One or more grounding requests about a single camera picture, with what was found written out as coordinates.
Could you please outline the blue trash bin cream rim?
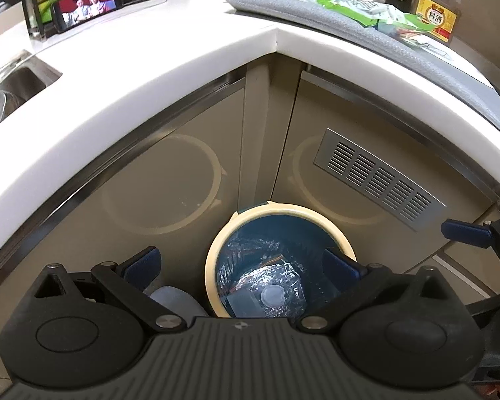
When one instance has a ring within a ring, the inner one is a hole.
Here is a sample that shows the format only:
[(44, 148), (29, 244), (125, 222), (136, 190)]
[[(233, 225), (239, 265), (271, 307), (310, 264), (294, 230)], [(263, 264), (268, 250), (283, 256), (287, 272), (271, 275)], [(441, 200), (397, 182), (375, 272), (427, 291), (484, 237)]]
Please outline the blue trash bin cream rim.
[(218, 317), (298, 321), (366, 273), (324, 215), (268, 201), (232, 215), (208, 250), (204, 277)]

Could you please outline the clear trash in bin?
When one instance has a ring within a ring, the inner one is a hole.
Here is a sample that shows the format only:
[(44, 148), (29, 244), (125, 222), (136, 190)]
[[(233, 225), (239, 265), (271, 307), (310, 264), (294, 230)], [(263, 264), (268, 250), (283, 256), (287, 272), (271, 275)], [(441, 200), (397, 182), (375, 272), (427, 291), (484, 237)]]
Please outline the clear trash in bin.
[(217, 292), (236, 318), (295, 320), (307, 308), (301, 269), (280, 241), (237, 232), (221, 248)]

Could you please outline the cabinet vent grille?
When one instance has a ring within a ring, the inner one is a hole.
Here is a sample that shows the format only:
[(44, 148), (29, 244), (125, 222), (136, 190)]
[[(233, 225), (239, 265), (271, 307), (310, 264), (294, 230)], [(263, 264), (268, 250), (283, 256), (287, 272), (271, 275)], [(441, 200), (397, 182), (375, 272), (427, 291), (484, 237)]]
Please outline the cabinet vent grille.
[(414, 231), (429, 226), (446, 209), (421, 185), (330, 128), (313, 163)]

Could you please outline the grey dish mat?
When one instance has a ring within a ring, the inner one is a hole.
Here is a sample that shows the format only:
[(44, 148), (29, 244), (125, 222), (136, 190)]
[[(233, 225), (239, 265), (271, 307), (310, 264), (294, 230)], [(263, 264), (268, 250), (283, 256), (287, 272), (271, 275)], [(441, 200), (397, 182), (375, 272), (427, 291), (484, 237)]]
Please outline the grey dish mat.
[(375, 52), (426, 78), (452, 94), (500, 129), (500, 95), (474, 66), (450, 49), (405, 44), (374, 27), (300, 0), (227, 0), (237, 11), (276, 18), (327, 33)]

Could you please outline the stainless steel sink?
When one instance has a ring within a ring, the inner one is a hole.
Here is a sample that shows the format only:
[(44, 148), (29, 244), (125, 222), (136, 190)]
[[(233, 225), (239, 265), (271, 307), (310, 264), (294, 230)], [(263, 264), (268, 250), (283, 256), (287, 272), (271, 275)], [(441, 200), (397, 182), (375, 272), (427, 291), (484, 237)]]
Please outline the stainless steel sink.
[(52, 85), (62, 73), (23, 51), (0, 68), (0, 123)]

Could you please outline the cooking wine jug yellow label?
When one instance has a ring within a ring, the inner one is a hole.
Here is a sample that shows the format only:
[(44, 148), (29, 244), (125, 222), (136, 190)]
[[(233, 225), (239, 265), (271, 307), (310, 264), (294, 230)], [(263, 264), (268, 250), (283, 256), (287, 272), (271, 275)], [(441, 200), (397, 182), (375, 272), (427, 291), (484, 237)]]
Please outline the cooking wine jug yellow label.
[(412, 12), (433, 27), (431, 37), (449, 45), (462, 15), (462, 0), (413, 0)]

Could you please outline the green white plastic package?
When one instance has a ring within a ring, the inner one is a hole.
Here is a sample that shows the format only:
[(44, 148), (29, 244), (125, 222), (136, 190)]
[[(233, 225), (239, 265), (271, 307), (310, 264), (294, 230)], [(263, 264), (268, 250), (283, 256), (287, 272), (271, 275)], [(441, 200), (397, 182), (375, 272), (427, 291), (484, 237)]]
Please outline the green white plastic package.
[(316, 0), (324, 8), (357, 21), (364, 27), (392, 26), (413, 32), (428, 33), (432, 24), (416, 15), (404, 13), (393, 5), (371, 0)]

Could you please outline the smartphone showing video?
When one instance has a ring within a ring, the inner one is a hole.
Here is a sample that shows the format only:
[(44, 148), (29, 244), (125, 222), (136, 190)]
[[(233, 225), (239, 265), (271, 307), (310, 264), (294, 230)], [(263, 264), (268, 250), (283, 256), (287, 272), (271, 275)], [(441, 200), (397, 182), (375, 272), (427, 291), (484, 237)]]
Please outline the smartphone showing video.
[(123, 0), (57, 0), (50, 11), (57, 32), (64, 33), (122, 6)]

